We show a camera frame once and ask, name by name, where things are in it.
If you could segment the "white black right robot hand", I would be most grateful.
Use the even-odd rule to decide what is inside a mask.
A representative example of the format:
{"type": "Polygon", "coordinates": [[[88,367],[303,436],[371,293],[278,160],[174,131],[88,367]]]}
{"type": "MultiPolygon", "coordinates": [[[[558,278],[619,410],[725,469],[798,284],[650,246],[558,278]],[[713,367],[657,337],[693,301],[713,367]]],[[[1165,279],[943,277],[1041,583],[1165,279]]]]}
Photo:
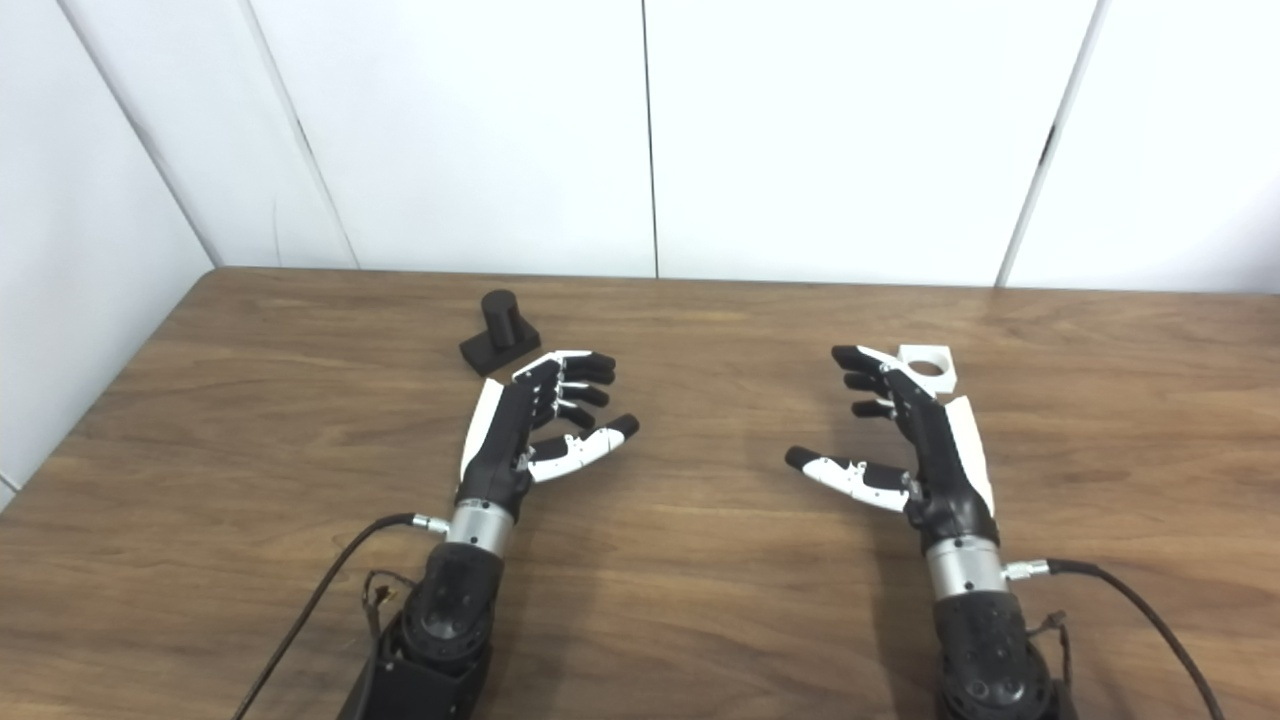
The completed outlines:
{"type": "Polygon", "coordinates": [[[922,548],[974,537],[1000,544],[995,497],[980,434],[965,397],[943,404],[904,360],[860,345],[831,351],[850,389],[872,393],[851,406],[860,419],[892,421],[913,447],[916,466],[895,468],[794,446],[786,464],[842,496],[900,512],[922,548]]]}

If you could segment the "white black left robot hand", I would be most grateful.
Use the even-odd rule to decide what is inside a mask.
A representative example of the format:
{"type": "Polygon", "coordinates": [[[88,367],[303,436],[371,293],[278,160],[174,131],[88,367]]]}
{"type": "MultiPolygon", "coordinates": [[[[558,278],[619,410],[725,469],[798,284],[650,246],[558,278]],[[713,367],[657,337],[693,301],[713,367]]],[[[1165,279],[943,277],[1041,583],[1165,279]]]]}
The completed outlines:
{"type": "Polygon", "coordinates": [[[507,383],[485,380],[460,461],[454,501],[476,501],[518,519],[536,483],[576,473],[614,452],[640,430],[632,414],[598,423],[616,360],[586,350],[556,350],[507,383]]]}

